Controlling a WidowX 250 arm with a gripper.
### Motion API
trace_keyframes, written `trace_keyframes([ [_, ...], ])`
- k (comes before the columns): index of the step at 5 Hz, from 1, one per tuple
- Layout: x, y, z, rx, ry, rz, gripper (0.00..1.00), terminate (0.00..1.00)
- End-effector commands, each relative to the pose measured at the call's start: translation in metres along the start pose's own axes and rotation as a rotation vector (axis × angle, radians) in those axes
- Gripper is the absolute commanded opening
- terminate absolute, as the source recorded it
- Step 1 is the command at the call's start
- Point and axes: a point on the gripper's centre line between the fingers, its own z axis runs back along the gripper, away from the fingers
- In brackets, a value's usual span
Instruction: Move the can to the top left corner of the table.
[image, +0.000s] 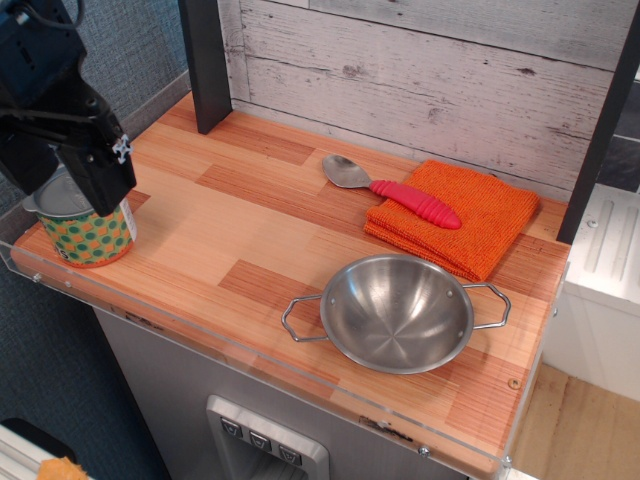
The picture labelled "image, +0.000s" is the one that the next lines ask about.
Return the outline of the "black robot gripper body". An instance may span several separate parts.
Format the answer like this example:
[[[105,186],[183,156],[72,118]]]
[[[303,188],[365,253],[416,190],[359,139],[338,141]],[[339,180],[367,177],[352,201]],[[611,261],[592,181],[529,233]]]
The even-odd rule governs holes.
[[[78,137],[120,143],[123,130],[107,101],[81,73],[78,33],[84,3],[71,19],[61,1],[1,3],[1,128],[54,144]]]

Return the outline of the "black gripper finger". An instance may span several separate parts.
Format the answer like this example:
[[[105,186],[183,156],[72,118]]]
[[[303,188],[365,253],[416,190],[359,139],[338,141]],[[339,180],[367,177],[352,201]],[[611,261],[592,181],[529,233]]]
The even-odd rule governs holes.
[[[54,149],[59,139],[44,129],[12,116],[1,117],[1,173],[27,195],[56,171]]]
[[[127,134],[106,145],[78,137],[58,147],[58,156],[99,216],[111,214],[137,185]]]

